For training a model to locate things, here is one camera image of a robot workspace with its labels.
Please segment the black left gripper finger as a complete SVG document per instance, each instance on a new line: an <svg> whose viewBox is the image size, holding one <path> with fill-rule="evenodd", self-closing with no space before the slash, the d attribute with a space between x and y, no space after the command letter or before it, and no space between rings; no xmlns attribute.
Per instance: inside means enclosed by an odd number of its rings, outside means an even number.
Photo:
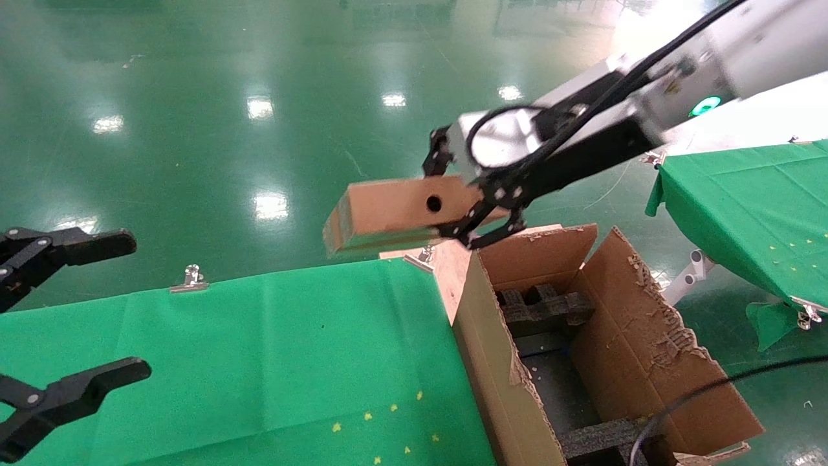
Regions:
<svg viewBox="0 0 828 466"><path fill-rule="evenodd" d="M57 428L97 413L110 392L152 373L145 360L128 357L66 375L44 389L2 375L2 404L13 409L1 425L2 462L22 460Z"/></svg>
<svg viewBox="0 0 828 466"><path fill-rule="evenodd" d="M1 241L1 312L8 312L62 267L129 256L136 249L135 236L128 229L97 234L79 227L8 229Z"/></svg>

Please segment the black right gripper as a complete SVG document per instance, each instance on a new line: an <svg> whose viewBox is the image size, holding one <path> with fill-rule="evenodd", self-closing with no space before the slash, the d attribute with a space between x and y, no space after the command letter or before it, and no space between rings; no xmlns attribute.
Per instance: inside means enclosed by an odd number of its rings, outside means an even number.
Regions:
<svg viewBox="0 0 828 466"><path fill-rule="evenodd" d="M431 131L430 148L424 160L425 177L444 176L453 162L448 141L449 128L444 126ZM523 207L503 206L503 203L531 203L535 198L559 191L663 144L665 140L661 132L645 125L636 115L627 116L568 144L529 168L514 168L485 178L479 183L484 194L482 198L468 207L458 220L437 225L437 231L440 237L454 239L467 250L491 247L527 227ZM479 235L477 227L497 210L508 212L505 223Z"/></svg>

